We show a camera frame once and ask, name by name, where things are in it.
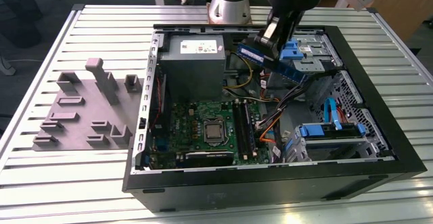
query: cpu socket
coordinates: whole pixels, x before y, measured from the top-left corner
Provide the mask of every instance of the cpu socket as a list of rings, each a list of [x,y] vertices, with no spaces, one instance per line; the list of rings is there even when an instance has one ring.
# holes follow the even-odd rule
[[[205,142],[217,146],[225,142],[225,121],[205,121]]]

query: ram slot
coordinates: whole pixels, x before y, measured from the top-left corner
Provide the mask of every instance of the ram slot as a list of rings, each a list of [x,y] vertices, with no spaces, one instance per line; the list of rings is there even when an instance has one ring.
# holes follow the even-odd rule
[[[236,120],[238,154],[241,159],[248,160],[256,155],[254,132],[248,104],[244,102],[234,102],[233,114]]]

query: white label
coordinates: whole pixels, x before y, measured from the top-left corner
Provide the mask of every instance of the white label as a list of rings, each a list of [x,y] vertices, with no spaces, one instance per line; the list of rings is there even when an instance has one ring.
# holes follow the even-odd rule
[[[217,53],[217,40],[184,40],[181,42],[182,54]]]
[[[241,48],[241,53],[244,53],[245,55],[249,55],[256,60],[264,62],[264,58],[261,56],[256,55],[254,53],[252,53],[249,50]]]
[[[283,154],[283,151],[277,148],[277,146],[275,146],[275,148],[273,148],[273,152],[275,152],[275,154],[276,154],[276,156],[281,156],[281,154]]]
[[[276,28],[277,28],[277,24],[271,23],[269,26],[268,26],[268,29],[265,31],[265,34],[264,34],[265,38],[272,38],[272,35],[273,35],[275,31],[276,31]]]
[[[266,81],[265,81],[265,80],[261,80],[261,81],[260,81],[260,86],[261,86],[264,89],[266,89]]]
[[[311,46],[300,47],[301,52],[312,52]]]

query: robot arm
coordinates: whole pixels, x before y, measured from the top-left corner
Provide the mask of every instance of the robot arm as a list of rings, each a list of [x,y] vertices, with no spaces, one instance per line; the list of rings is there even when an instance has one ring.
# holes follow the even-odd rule
[[[254,39],[256,48],[279,61],[280,52],[292,38],[304,12],[313,9],[320,0],[268,0],[273,9],[268,16],[266,28]],[[372,0],[347,0],[360,10]],[[213,0],[209,18],[214,24],[246,24],[252,20],[249,0]]]
[[[291,39],[304,12],[313,9],[320,0],[268,0],[273,9],[268,16],[266,29],[264,29],[254,42],[266,55],[279,59],[283,46]]]

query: sticker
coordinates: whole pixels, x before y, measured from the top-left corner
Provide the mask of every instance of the sticker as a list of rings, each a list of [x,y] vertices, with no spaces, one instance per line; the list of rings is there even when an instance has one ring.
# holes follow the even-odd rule
[[[275,152],[276,156],[280,158],[280,156],[283,155],[283,151],[277,148],[277,146],[275,146],[273,152]]]
[[[181,54],[200,54],[217,52],[217,40],[184,40],[181,42]]]
[[[252,58],[254,58],[256,60],[264,62],[264,58],[261,56],[258,56],[257,54],[252,53],[249,50],[246,50],[245,48],[241,49],[241,53],[244,53],[245,55],[250,56]]]
[[[300,47],[301,52],[312,52],[311,46]]]
[[[265,80],[260,80],[260,86],[266,89],[266,81]]]

